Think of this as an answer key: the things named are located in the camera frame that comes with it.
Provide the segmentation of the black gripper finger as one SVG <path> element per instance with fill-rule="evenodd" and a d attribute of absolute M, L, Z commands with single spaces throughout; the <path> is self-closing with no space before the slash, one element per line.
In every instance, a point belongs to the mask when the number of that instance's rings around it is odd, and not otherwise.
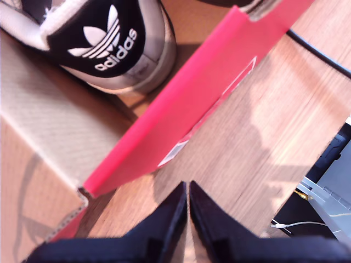
<path fill-rule="evenodd" d="M 258 238 L 228 215 L 196 181 L 190 183 L 190 215 L 212 262 L 259 262 Z"/>
<path fill-rule="evenodd" d="M 166 199 L 123 237 L 120 262 L 170 262 L 187 222 L 186 183 L 180 182 Z"/>

